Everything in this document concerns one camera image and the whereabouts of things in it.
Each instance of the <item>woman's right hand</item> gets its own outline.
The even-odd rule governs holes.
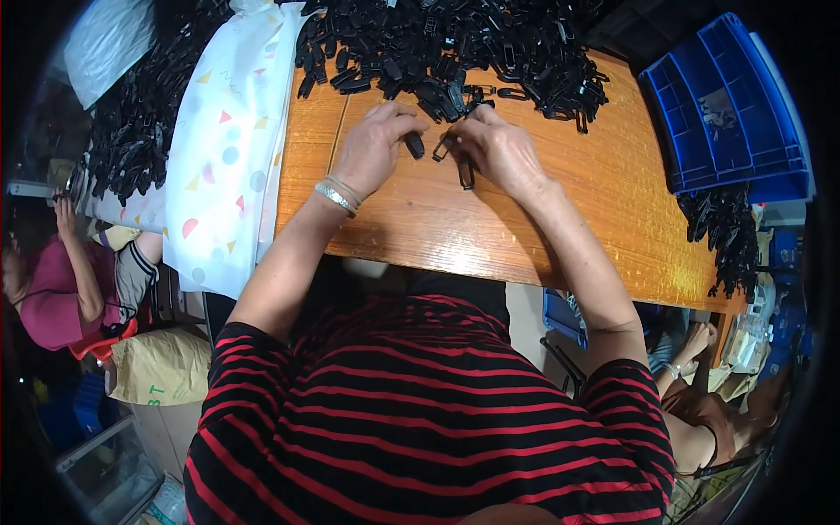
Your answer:
[[[525,128],[508,123],[489,105],[480,104],[449,132],[458,137],[458,146],[470,155],[481,174],[507,195],[520,202],[539,191],[546,175]]]
[[[716,340],[717,328],[713,324],[693,324],[685,336],[685,343],[677,353],[675,362],[680,366],[688,365],[691,360],[702,354],[703,350],[712,347]]]

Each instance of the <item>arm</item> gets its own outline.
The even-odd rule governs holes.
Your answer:
[[[692,427],[667,412],[662,412],[662,416],[671,438],[671,447],[674,449],[677,472],[688,475],[697,472],[698,469],[705,469],[715,454],[715,434],[702,425]]]
[[[717,339],[717,329],[710,323],[696,323],[691,327],[691,331],[685,336],[685,341],[680,346],[680,351],[676,353],[671,360],[672,365],[679,365],[680,368],[685,368],[691,360],[697,355],[704,354],[704,349],[711,347]],[[706,388],[709,382],[709,362],[710,360],[700,361],[700,366],[694,374],[694,380],[691,382],[691,388],[702,388],[701,393],[706,393]],[[662,398],[671,384],[676,381],[674,375],[667,368],[656,373],[656,388],[659,391],[659,397]]]
[[[372,108],[344,139],[331,174],[365,200],[391,176],[403,135],[428,128],[417,111],[387,102]],[[329,183],[351,204],[353,196]],[[246,323],[276,338],[286,337],[300,312],[329,240],[347,212],[313,192],[289,221],[257,266],[228,319]]]
[[[479,106],[451,131],[481,173],[516,200],[549,238],[586,321],[596,368],[630,359],[647,366],[642,324],[601,243],[563,187],[547,177],[525,129]]]
[[[69,197],[61,197],[55,203],[55,221],[61,242],[64,243],[67,255],[70,257],[73,274],[76,276],[80,318],[85,324],[91,323],[102,315],[105,301],[102,299],[102,292],[99,290],[91,261],[76,237],[76,214],[73,212],[73,202]]]

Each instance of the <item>white plastic bag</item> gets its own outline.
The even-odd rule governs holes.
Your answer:
[[[303,5],[232,0],[236,14],[187,84],[166,172],[163,251],[184,291],[237,299],[254,271],[265,199],[277,200],[269,174],[282,157]]]
[[[183,525],[186,523],[186,499],[184,486],[169,472],[155,498],[143,512],[146,523],[154,525]]]
[[[94,0],[64,46],[73,91],[88,109],[149,50],[152,0]]]

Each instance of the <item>striped shirt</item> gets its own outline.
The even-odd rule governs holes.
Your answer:
[[[645,367],[603,365],[571,400],[450,297],[371,298],[294,348],[230,323],[209,384],[184,469],[191,523],[457,523],[501,503],[653,523],[668,505]]]

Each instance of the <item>woman's left hand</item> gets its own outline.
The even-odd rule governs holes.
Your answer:
[[[372,108],[344,138],[334,178],[359,193],[362,200],[378,190],[396,169],[402,137],[428,129],[417,109],[398,102]]]

